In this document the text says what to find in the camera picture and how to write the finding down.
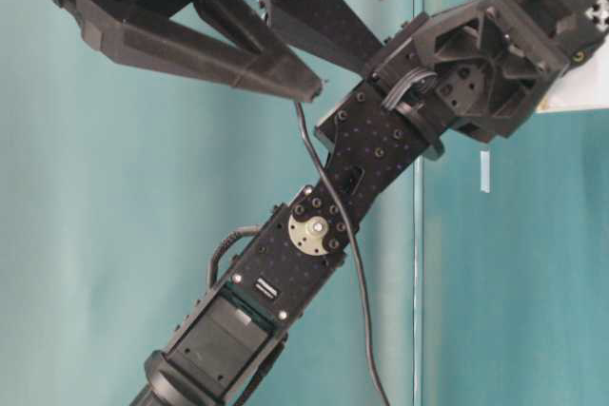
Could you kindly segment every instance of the bolt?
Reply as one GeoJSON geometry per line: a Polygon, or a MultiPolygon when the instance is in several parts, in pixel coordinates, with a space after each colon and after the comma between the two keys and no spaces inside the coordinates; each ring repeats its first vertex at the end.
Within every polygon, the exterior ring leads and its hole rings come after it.
{"type": "Polygon", "coordinates": [[[322,233],[324,231],[324,225],[321,222],[315,222],[313,224],[313,231],[317,233],[322,233]]]}
{"type": "Polygon", "coordinates": [[[440,94],[444,97],[448,97],[453,91],[452,85],[446,85],[440,89],[440,94]]]}
{"type": "Polygon", "coordinates": [[[586,53],[583,51],[579,51],[576,52],[575,55],[573,56],[573,62],[580,64],[582,63],[586,58],[586,53]]]}
{"type": "Polygon", "coordinates": [[[470,73],[471,73],[471,71],[469,70],[469,68],[462,68],[459,70],[459,76],[461,76],[461,78],[463,80],[466,80],[467,78],[469,78],[470,73]]]}

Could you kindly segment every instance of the joint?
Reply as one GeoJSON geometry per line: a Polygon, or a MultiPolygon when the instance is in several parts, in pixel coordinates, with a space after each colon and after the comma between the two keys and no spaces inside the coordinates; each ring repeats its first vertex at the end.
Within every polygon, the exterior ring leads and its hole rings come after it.
{"type": "Polygon", "coordinates": [[[400,102],[396,106],[396,111],[400,113],[406,121],[414,126],[419,131],[421,136],[429,143],[429,149],[427,149],[427,151],[423,154],[426,159],[437,161],[441,156],[443,156],[445,148],[442,140],[440,139],[440,135],[415,108],[406,102],[400,102]]]}

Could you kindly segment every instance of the white object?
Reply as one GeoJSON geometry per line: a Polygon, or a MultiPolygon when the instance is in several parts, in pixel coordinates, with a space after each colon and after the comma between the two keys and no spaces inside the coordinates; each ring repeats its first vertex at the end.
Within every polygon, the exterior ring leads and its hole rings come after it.
{"type": "Polygon", "coordinates": [[[550,90],[538,113],[609,108],[609,43],[550,90]]]}
{"type": "Polygon", "coordinates": [[[491,193],[491,151],[480,152],[480,191],[491,193]]]}

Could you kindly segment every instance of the gold screw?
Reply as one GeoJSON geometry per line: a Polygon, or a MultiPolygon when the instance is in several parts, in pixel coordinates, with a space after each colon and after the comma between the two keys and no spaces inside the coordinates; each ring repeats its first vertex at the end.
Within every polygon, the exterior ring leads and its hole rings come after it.
{"type": "Polygon", "coordinates": [[[586,58],[585,52],[579,51],[579,52],[576,52],[575,55],[573,56],[573,62],[576,62],[579,64],[579,63],[583,62],[585,58],[586,58]]]}

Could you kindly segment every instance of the black plastic part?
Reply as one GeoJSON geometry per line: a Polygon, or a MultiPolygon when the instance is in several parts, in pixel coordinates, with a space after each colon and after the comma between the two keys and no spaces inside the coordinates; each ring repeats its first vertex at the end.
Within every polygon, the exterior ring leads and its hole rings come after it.
{"type": "Polygon", "coordinates": [[[265,0],[267,23],[286,43],[364,76],[383,45],[344,0],[265,0]]]}
{"type": "Polygon", "coordinates": [[[114,62],[311,102],[322,82],[243,0],[55,0],[114,62]],[[235,46],[170,17],[193,3],[235,46]]]}

